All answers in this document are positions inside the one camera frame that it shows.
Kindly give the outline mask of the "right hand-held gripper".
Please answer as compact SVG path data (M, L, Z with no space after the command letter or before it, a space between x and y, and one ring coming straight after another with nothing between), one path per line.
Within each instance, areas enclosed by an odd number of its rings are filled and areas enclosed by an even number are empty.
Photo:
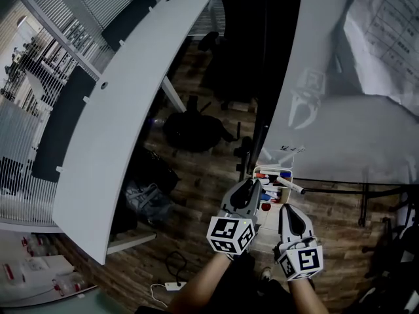
M304 238L299 241L278 243L274 248L274 261L288 281L311 278L323 269L323 247L314 235L312 221L302 210L291 206L291 232L288 203L279 212L278 233L281 241L290 241L291 233Z

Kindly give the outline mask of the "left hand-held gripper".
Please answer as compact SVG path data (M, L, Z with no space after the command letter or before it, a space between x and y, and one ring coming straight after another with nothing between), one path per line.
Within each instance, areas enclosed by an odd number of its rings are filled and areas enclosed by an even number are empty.
M223 207L246 207L251 192L253 211L239 214L237 211L220 209L211 218L206 238L217 253L240 256L250 249L257 235L257 209L261 200L260 180L243 180L235 184L223 197Z

